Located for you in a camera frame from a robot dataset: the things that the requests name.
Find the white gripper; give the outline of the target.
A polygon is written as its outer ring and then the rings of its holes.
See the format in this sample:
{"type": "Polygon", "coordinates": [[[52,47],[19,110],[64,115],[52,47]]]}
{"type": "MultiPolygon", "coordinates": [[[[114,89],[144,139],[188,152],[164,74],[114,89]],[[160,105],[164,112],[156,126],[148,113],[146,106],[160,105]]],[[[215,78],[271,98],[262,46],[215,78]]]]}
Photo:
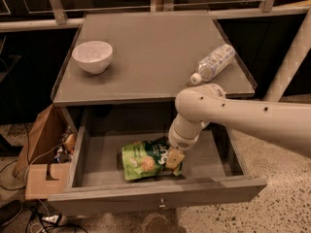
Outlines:
{"type": "Polygon", "coordinates": [[[194,139],[183,138],[171,127],[168,132],[168,141],[172,148],[168,151],[165,166],[168,169],[176,169],[185,158],[183,150],[191,150],[197,140],[198,137],[194,139]]]}

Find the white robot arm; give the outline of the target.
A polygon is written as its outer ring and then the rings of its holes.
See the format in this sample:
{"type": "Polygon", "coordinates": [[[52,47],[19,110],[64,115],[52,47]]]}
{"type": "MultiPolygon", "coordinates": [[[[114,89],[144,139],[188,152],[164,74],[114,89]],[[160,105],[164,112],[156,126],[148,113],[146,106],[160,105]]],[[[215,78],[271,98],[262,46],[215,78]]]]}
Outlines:
{"type": "Polygon", "coordinates": [[[226,99],[224,91],[212,83],[179,92],[175,100],[177,116],[168,134],[170,149],[166,167],[176,168],[211,122],[310,157],[311,105],[280,101],[310,51],[310,24],[311,13],[308,13],[262,101],[226,99]]]}

